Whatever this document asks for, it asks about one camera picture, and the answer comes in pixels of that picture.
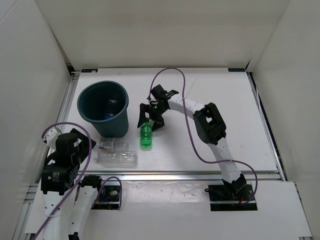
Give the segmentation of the clear bottle orange white label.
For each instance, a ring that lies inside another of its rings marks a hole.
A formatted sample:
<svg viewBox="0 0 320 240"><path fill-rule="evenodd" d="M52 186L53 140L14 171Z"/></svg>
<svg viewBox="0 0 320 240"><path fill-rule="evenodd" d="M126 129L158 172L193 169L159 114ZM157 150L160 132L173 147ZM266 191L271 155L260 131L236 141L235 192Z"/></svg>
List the clear bottle orange white label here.
<svg viewBox="0 0 320 240"><path fill-rule="evenodd" d="M98 148L107 152L128 151L129 145L124 138L100 138Z"/></svg>

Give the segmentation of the green plastic soda bottle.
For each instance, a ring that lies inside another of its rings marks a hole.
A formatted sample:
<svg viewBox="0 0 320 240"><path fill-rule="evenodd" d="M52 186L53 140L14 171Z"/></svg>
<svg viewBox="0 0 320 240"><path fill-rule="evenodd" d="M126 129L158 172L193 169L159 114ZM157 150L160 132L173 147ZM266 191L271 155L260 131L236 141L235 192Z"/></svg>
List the green plastic soda bottle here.
<svg viewBox="0 0 320 240"><path fill-rule="evenodd" d="M152 125L145 122L140 127L140 147L142 150L149 150L152 147Z"/></svg>

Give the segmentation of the clear bottle blue label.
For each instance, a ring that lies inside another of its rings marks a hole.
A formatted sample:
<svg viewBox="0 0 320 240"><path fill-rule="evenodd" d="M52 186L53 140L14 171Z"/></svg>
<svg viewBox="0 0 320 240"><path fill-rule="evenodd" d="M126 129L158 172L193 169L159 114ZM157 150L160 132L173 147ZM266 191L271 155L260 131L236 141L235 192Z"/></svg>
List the clear bottle blue label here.
<svg viewBox="0 0 320 240"><path fill-rule="evenodd" d="M108 120L113 118L115 115L118 114L119 111L119 103L116 99L108 99L105 105L103 119Z"/></svg>

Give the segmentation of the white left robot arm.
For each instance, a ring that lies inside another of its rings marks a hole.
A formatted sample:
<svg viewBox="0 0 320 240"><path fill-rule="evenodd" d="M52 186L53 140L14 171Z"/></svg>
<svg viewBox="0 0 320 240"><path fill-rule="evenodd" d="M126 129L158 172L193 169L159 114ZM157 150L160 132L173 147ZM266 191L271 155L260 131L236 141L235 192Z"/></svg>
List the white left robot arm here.
<svg viewBox="0 0 320 240"><path fill-rule="evenodd" d="M45 240L79 240L94 200L105 194L102 179L84 176L82 163L88 166L96 142L85 128L73 123L70 132L62 133L57 124L42 133L46 145L53 149L44 161L40 191L44 203L44 223L36 232Z"/></svg>

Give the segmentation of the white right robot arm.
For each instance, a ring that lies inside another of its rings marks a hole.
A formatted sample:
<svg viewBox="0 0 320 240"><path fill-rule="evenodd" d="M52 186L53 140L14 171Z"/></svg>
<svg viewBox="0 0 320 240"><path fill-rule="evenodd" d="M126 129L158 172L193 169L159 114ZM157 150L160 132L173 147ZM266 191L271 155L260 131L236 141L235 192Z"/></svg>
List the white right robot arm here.
<svg viewBox="0 0 320 240"><path fill-rule="evenodd" d="M197 136L207 144L219 165L222 181L225 186L224 193L230 200L238 199L246 186L247 181L238 169L234 158L229 150L227 142L227 126L217 108L210 102L208 104L197 103L183 97L176 90L166 91L161 85L151 90L155 98L148 104L139 105L138 127L148 120L153 121L152 131L165 126L163 113L168 110L184 114L185 119L193 119Z"/></svg>

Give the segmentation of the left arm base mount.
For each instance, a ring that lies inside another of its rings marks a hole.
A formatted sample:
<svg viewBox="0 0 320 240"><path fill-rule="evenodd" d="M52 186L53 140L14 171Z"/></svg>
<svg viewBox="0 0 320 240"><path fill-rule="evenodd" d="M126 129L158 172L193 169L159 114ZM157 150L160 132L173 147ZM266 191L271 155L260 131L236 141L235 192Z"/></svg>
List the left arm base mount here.
<svg viewBox="0 0 320 240"><path fill-rule="evenodd" d="M98 199L95 201L92 210L119 210L122 205L122 184L106 184Z"/></svg>

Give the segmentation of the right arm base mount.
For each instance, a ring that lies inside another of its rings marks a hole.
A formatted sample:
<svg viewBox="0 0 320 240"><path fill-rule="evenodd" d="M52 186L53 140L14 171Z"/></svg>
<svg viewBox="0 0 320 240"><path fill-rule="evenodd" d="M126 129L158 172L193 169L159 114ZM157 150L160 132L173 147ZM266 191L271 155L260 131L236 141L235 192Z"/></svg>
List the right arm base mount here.
<svg viewBox="0 0 320 240"><path fill-rule="evenodd" d="M204 189L209 195L211 212L257 211L257 202L251 184L233 195L224 185L209 185Z"/></svg>

